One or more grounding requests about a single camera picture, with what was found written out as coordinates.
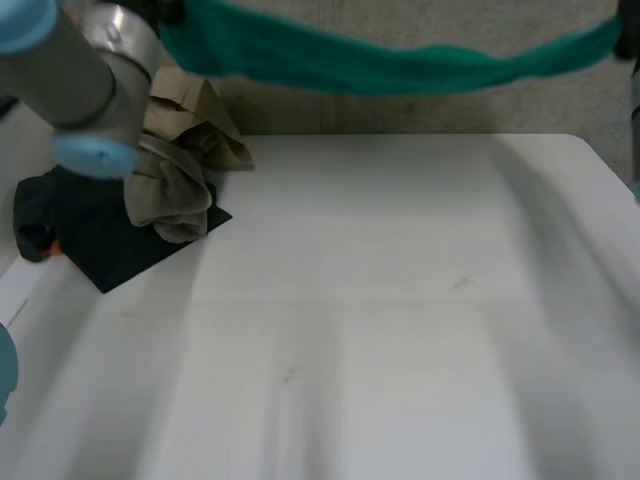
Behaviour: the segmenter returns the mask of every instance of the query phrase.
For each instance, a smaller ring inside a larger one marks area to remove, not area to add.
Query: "teal cloth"
[[[218,0],[185,2],[186,19],[163,26],[178,64],[198,75],[365,95],[451,94],[589,67],[620,37],[618,18],[510,58],[451,45],[390,49],[331,35]]]

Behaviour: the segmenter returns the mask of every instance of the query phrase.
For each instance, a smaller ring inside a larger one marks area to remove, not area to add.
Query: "pile of clothes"
[[[64,254],[103,293],[231,219],[210,170],[248,170],[251,155],[204,79],[166,65],[156,74],[133,175],[97,180],[55,167],[14,197],[20,255]]]

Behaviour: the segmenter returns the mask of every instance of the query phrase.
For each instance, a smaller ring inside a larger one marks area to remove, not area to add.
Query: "light blue joint cap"
[[[133,172],[138,151],[107,138],[59,134],[53,139],[53,159],[86,177],[123,178]]]
[[[0,324],[0,426],[7,417],[7,400],[18,386],[18,352],[11,335]]]
[[[0,0],[0,55],[35,47],[53,32],[56,0]]]

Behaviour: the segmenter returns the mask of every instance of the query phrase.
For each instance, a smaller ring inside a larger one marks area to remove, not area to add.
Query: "white table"
[[[638,478],[640,213],[584,142],[249,146],[235,218],[112,293],[0,279],[0,478]]]

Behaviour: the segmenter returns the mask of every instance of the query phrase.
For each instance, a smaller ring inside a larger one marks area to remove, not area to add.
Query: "beige cloth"
[[[164,65],[151,86],[144,130],[190,152],[204,168],[251,170],[235,123],[209,82]]]
[[[198,162],[187,152],[173,150],[166,158],[140,153],[136,170],[124,180],[124,203],[136,227],[153,223],[166,241],[190,242],[207,234],[207,209],[213,200]]]

